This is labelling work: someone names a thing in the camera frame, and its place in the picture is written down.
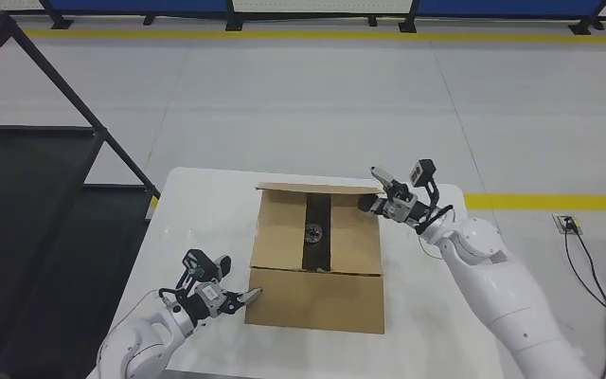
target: wall outlet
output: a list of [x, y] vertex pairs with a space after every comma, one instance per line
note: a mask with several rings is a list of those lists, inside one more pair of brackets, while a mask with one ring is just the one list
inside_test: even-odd
[[[575, 225], [577, 225], [577, 229], [579, 230], [579, 235], [583, 234], [582, 229], [580, 228], [580, 222], [579, 219], [576, 218], [574, 215], [572, 214], [558, 214], [558, 213], [554, 213], [553, 214], [553, 221], [556, 223], [556, 227], [558, 228], [558, 231], [560, 232], [560, 234], [564, 234], [565, 230], [566, 230], [566, 221], [565, 219], [571, 217], [573, 222], [575, 223]], [[572, 230], [568, 230], [568, 234], [575, 234], [574, 231]]]

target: box flap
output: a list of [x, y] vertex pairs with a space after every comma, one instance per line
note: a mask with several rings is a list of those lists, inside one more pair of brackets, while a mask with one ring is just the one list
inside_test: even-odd
[[263, 192], [251, 266], [301, 270], [306, 207], [305, 193]]
[[384, 334], [383, 278], [257, 269], [247, 324]]
[[358, 196], [337, 194], [331, 201], [330, 270], [381, 275], [378, 217], [358, 209]]
[[363, 195], [367, 193], [381, 193], [377, 187], [349, 187], [329, 186], [322, 184], [297, 184], [297, 183], [259, 183], [258, 190], [288, 190], [291, 192], [306, 193], [342, 193], [349, 195]]

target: white table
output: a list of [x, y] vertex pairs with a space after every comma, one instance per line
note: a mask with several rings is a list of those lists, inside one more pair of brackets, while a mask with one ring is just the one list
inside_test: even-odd
[[[373, 180], [178, 168], [162, 193], [115, 322], [148, 291], [172, 288], [187, 250], [232, 258], [222, 286], [248, 288], [261, 181], [376, 186]], [[458, 187], [440, 204], [466, 214]], [[253, 378], [502, 378], [495, 339], [475, 318], [446, 264], [423, 254], [416, 233], [382, 219], [385, 335], [244, 324], [244, 310], [211, 320], [172, 357], [171, 370]], [[429, 252], [438, 255], [433, 248]], [[162, 306], [144, 301], [134, 315]]]

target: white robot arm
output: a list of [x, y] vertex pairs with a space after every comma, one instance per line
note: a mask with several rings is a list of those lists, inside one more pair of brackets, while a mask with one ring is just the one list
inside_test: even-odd
[[426, 206], [405, 184], [371, 168], [387, 198], [368, 195], [360, 210], [408, 224], [439, 248], [467, 303], [509, 350], [525, 378], [595, 378], [561, 335], [541, 287], [509, 252], [499, 230], [482, 219], [457, 217], [451, 206], [437, 207], [435, 171], [431, 160], [422, 159], [410, 175], [414, 187], [427, 189], [431, 205]]
[[[97, 366], [87, 379], [156, 378], [199, 322], [221, 314], [233, 315], [261, 293], [260, 288], [234, 293], [219, 285], [231, 268], [227, 256], [213, 262], [202, 250], [191, 249], [183, 264], [186, 272], [177, 283], [177, 290], [159, 291], [166, 306], [151, 317], [136, 318], [124, 325], [118, 323], [101, 344]], [[199, 284], [190, 296], [196, 283]], [[176, 301], [169, 301], [164, 293], [174, 294]], [[162, 340], [154, 325], [166, 329], [169, 341]]]

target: cardboard box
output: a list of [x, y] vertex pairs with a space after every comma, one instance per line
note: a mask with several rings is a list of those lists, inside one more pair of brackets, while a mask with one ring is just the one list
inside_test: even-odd
[[376, 188], [260, 183], [248, 324], [384, 334], [377, 216], [360, 195]]

